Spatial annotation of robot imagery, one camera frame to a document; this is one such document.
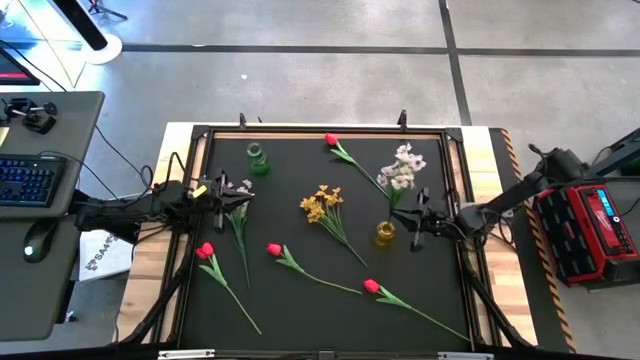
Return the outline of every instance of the backlit keyboard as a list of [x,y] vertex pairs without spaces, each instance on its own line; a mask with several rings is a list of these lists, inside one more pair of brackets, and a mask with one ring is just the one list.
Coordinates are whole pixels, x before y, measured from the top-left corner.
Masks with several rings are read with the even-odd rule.
[[0,155],[0,206],[49,207],[67,159]]

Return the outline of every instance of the metal frame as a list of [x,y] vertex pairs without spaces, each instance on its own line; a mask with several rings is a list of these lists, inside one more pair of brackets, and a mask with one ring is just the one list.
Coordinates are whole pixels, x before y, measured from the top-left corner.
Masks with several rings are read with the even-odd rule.
[[[191,144],[189,147],[189,154],[187,158],[184,181],[188,181],[188,177],[191,176],[193,172],[195,157],[196,157],[196,148],[199,142],[202,141],[202,138],[204,138],[204,141],[205,141],[205,148],[204,148],[204,154],[202,158],[202,164],[200,166],[199,175],[204,175],[210,170],[209,159],[212,154],[212,151],[214,150],[214,145],[215,145],[214,137],[216,132],[324,133],[329,131],[336,134],[354,133],[354,132],[370,133],[370,134],[381,134],[381,133],[383,134],[400,133],[400,134],[411,134],[411,135],[431,134],[431,135],[440,136],[438,140],[440,141],[441,149],[442,149],[441,156],[442,156],[442,161],[443,161],[443,166],[444,166],[444,171],[446,176],[445,184],[449,189],[449,192],[453,191],[454,193],[456,193],[455,197],[451,195],[447,196],[449,211],[451,214],[453,214],[456,209],[455,198],[457,197],[457,189],[456,189],[456,182],[455,182],[455,177],[454,177],[452,163],[451,163],[452,161],[451,154],[448,146],[450,141],[456,142],[458,161],[460,162],[460,170],[463,177],[463,184],[465,188],[467,201],[473,201],[473,192],[471,189],[471,182],[470,182],[468,165],[466,162],[463,143],[461,141],[458,141],[460,139],[456,139],[455,136],[451,136],[450,132],[452,130],[459,131],[459,128],[432,127],[432,126],[408,127],[408,126],[401,126],[400,124],[399,125],[344,125],[344,126],[341,126],[341,125],[328,125],[328,124],[301,125],[301,124],[262,124],[262,123],[253,124],[251,123],[251,124],[246,124],[244,127],[241,127],[238,124],[234,124],[234,123],[221,123],[217,125],[196,125],[193,127],[193,131],[192,131]],[[194,243],[198,238],[199,226],[201,225],[200,218],[197,220],[197,223],[198,223],[198,226],[196,227],[196,230],[193,233],[189,234],[189,238],[186,244],[186,250],[185,250],[186,254],[190,254],[190,255],[185,256],[183,261],[188,261],[189,263],[193,263],[194,261],[193,251],[190,251],[190,249],[193,248]],[[167,255],[168,258],[167,258],[165,273],[162,281],[163,289],[166,286],[167,275],[169,277],[171,276],[173,272],[172,269],[175,266],[175,261],[176,261],[175,251],[172,251],[174,249],[173,243],[176,244],[175,249],[177,250],[178,240],[176,238],[176,240],[174,241],[174,237],[172,236],[172,244],[171,244],[172,246],[170,246],[170,252]],[[458,275],[462,281],[460,295],[462,297],[463,304],[465,306],[465,311],[467,312],[467,321],[466,321],[467,329],[469,331],[469,334],[471,335],[470,336],[472,339],[471,349],[473,350],[475,349],[476,344],[482,344],[484,343],[484,340],[480,331],[478,309],[476,307],[476,302],[475,302],[475,294],[473,289],[469,285],[468,281],[465,281],[465,274],[463,273],[461,268],[462,256],[468,256],[468,251],[463,246],[460,246],[460,245],[456,245],[456,248],[458,253],[456,261],[458,262],[458,265],[459,265]],[[481,278],[488,280],[488,270],[486,265],[486,258],[484,258],[484,250],[476,252],[476,256],[478,257],[477,260],[478,260],[479,269],[480,269],[480,276]],[[193,271],[193,267],[190,266],[185,283],[183,283],[178,290],[178,297],[175,305],[176,310],[174,312],[173,324],[171,327],[171,332],[167,339],[167,341],[169,342],[175,342],[177,348],[180,348],[182,328],[183,328],[184,317],[186,313],[186,303],[187,303],[188,291],[191,283],[192,271]],[[491,291],[488,281],[485,282],[485,285],[488,287],[488,290]],[[161,315],[158,318],[157,323],[155,324],[154,334],[153,334],[154,336],[152,337],[152,341],[159,341],[160,339],[160,329],[162,328],[163,318],[164,317]],[[493,344],[500,344],[499,332],[497,331],[497,327],[495,326],[495,324],[493,324],[493,322],[491,326],[491,340]],[[256,352],[256,351],[235,351],[235,350],[230,350],[230,351],[217,350],[217,353],[216,353],[217,356],[252,357],[252,358],[261,358],[261,357],[269,358],[269,357],[282,356],[287,354],[288,354],[287,352],[277,352],[277,351],[276,352],[274,351],[257,351]],[[342,358],[350,358],[350,359],[359,359],[359,358],[381,358],[381,359],[385,358],[386,359],[389,357],[412,357],[412,358],[425,357],[425,356],[433,356],[434,354],[407,353],[407,354],[398,355],[396,353],[391,354],[391,353],[384,353],[384,352],[371,353],[371,352],[350,351],[350,352],[341,352],[340,355]]]

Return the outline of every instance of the black mat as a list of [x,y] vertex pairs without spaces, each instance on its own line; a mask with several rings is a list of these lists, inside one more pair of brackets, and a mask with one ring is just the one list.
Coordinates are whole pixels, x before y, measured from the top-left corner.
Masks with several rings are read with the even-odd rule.
[[[262,329],[259,336],[231,296],[209,275],[195,269],[187,299],[181,348],[434,352],[467,351],[469,344],[417,315],[314,283],[274,261],[267,243],[286,243],[309,273],[355,289],[377,279],[389,291],[462,334],[466,315],[454,244],[427,237],[424,251],[409,252],[411,235],[399,227],[391,248],[373,244],[376,224],[385,219],[386,200],[354,167],[329,153],[324,140],[263,140],[271,173],[249,176],[245,149],[250,141],[215,140],[210,168],[223,167],[232,182],[249,178],[256,198],[247,225],[251,290],[247,290],[241,258],[232,235],[216,235],[203,221],[198,245],[212,241],[231,288]],[[343,140],[343,146],[375,177],[393,162],[399,140]],[[437,140],[413,140],[427,167],[417,188],[429,186],[432,198],[444,197],[443,165]],[[319,224],[308,224],[299,203],[318,184],[341,186],[342,218],[347,237],[364,260],[365,269]],[[403,202],[413,205],[417,188]]]

